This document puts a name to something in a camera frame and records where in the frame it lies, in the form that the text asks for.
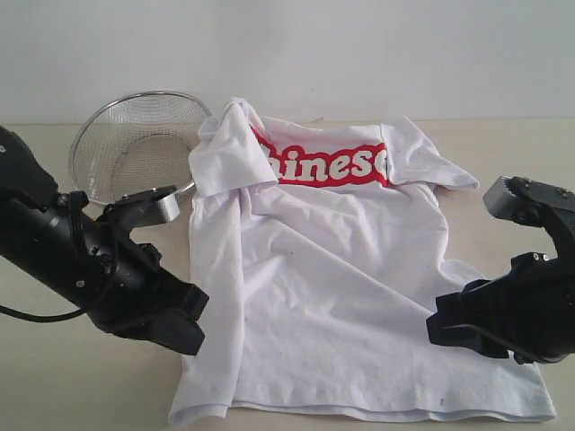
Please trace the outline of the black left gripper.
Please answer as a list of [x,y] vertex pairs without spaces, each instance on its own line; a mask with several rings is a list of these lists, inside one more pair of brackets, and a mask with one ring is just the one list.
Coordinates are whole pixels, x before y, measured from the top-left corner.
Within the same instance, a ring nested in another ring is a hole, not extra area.
[[53,321],[87,314],[105,332],[133,326],[125,330],[128,339],[150,341],[187,356],[197,355],[205,339],[197,321],[209,296],[198,286],[175,278],[170,286],[170,313],[136,324],[145,316],[145,302],[155,294],[162,278],[160,252],[149,243],[133,242],[129,238],[133,229],[126,231],[103,220],[103,212],[95,220],[85,216],[87,196],[82,191],[61,194],[56,204],[66,215],[76,260],[94,268],[96,279],[81,275],[84,287],[94,289],[87,303],[73,312],[54,316]]

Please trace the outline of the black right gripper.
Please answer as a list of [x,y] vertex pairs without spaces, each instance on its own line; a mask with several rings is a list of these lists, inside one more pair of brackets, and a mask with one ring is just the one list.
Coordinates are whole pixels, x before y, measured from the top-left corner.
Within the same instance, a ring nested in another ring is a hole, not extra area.
[[[436,299],[426,319],[429,342],[463,347],[488,358],[521,364],[554,364],[574,352],[574,256],[520,254],[508,274],[476,280],[463,292]],[[442,328],[439,320],[471,320],[467,328]]]

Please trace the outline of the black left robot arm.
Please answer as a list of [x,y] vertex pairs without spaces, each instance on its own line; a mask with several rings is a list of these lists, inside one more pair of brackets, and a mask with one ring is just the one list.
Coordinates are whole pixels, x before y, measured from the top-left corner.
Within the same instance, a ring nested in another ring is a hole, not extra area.
[[97,219],[84,213],[82,191],[62,193],[13,131],[1,130],[1,255],[76,309],[35,315],[2,307],[36,323],[87,316],[113,336],[150,341],[195,356],[205,339],[198,320],[208,295],[164,269],[151,243],[136,243],[136,227],[161,224],[174,186],[127,195]]

